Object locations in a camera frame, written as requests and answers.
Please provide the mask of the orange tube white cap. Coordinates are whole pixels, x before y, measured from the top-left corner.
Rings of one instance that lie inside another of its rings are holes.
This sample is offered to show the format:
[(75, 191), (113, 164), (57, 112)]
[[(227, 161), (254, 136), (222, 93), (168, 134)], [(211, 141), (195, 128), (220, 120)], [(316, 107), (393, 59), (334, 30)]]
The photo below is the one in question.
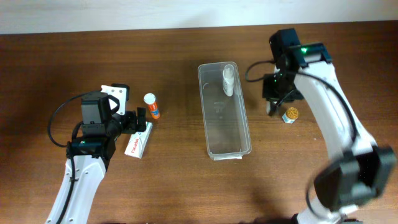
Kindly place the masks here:
[(155, 95), (153, 93), (145, 94), (144, 102), (148, 106), (148, 109), (150, 111), (151, 116), (154, 119), (159, 119), (160, 118), (160, 111), (159, 111), (159, 108), (157, 106)]

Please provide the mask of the white Panadol box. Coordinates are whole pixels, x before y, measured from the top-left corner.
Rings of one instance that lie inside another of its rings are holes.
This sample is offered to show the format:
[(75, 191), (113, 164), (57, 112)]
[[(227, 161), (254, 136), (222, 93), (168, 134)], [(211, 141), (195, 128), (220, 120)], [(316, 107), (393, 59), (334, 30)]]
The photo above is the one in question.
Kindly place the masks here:
[(144, 132), (136, 132), (132, 134), (124, 154), (130, 157), (141, 159), (146, 148), (153, 124), (146, 122), (146, 130)]

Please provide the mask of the white calamine lotion bottle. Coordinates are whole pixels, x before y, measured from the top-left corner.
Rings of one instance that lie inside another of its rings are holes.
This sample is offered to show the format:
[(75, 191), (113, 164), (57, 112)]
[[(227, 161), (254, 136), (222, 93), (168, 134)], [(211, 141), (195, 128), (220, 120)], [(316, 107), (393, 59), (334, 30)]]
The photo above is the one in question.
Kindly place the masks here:
[(227, 64), (223, 70), (223, 91), (227, 96), (232, 96), (234, 91), (234, 67)]

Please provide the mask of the dark bottle white cap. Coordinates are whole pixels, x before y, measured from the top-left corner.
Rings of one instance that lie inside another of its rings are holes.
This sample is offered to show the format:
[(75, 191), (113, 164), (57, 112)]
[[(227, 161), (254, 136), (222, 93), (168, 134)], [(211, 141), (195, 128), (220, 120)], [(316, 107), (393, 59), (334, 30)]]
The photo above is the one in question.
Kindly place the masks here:
[(270, 103), (270, 101), (267, 101), (266, 102), (266, 113), (267, 113), (267, 115), (269, 115), (270, 112), (271, 112), (271, 103)]

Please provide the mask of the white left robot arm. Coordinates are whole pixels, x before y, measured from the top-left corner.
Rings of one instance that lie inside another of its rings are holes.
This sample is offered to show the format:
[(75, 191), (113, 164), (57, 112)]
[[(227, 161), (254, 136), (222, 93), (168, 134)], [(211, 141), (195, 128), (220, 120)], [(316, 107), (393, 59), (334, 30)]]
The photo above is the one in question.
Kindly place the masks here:
[(86, 223), (95, 193), (104, 179), (122, 134), (146, 129), (145, 109), (123, 112), (129, 94), (92, 91), (81, 98), (82, 121), (63, 145), (67, 161), (60, 190), (47, 223)]

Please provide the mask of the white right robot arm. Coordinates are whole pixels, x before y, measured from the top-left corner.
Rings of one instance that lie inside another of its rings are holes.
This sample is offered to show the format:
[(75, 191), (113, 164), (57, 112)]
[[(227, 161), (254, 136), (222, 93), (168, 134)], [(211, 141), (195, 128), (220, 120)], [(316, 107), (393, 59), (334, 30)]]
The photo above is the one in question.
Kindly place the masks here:
[(384, 193), (396, 155), (389, 146), (379, 147), (355, 115), (322, 43), (302, 45), (293, 28), (278, 30), (269, 43), (275, 70), (263, 82), (267, 114), (285, 101), (306, 100), (330, 160), (307, 185), (307, 208), (291, 223), (349, 223), (348, 214)]

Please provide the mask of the clear plastic container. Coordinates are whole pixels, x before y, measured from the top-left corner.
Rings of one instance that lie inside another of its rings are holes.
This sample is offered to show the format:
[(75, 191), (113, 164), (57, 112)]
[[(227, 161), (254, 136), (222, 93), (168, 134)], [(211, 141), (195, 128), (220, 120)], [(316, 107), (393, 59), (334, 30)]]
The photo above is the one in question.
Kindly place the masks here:
[[(227, 64), (234, 67), (232, 96), (223, 91)], [(249, 154), (252, 144), (238, 66), (234, 62), (202, 64), (198, 67), (198, 81), (209, 157), (221, 161)]]

